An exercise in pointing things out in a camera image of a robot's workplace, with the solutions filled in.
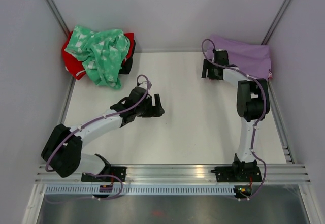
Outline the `purple trousers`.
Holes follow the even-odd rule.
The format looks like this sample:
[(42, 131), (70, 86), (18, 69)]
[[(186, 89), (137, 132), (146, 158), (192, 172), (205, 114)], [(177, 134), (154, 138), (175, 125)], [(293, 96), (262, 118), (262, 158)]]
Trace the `purple trousers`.
[(239, 41), (229, 40), (218, 35), (209, 37), (212, 43), (208, 44), (206, 56), (213, 58), (212, 49), (226, 50), (230, 64), (256, 78), (268, 80), (271, 72), (270, 48), (268, 46), (250, 45)]

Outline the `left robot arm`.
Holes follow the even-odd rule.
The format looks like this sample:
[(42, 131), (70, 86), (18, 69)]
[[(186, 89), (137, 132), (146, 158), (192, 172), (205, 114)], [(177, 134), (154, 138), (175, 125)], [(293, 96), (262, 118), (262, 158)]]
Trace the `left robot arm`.
[(41, 153), (47, 172), (54, 171), (62, 178), (78, 172), (83, 173), (87, 181), (107, 181), (113, 173), (111, 164), (99, 154), (84, 154), (83, 148), (100, 136), (133, 122), (136, 117), (161, 117), (164, 112), (159, 94), (150, 95), (137, 86), (129, 96), (95, 119), (72, 127), (57, 125)]

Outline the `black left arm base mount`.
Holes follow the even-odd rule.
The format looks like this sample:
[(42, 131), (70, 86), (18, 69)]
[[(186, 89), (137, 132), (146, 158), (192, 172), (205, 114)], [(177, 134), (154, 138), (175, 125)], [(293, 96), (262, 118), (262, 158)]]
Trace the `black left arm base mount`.
[(81, 177), (82, 182), (118, 182), (118, 180), (125, 182), (126, 166), (110, 166), (104, 169), (97, 175), (83, 173)]

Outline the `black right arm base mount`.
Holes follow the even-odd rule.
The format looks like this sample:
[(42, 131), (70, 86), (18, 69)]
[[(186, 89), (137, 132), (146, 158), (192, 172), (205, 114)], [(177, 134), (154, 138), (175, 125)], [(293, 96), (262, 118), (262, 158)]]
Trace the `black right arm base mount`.
[(211, 171), (218, 183), (250, 183), (262, 182), (262, 175), (259, 167), (251, 169), (233, 168), (231, 166), (215, 167)]

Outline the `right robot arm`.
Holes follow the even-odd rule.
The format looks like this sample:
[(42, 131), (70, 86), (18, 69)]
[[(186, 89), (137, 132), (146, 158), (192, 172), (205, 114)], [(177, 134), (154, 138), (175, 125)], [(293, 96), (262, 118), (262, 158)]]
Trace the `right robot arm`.
[(254, 143), (258, 125), (270, 111), (268, 83), (230, 64), (227, 51), (213, 49), (213, 55), (212, 59), (204, 59), (202, 78), (222, 80), (237, 89), (236, 109), (241, 118), (241, 135), (231, 174), (236, 181), (244, 181), (250, 171), (258, 169)]

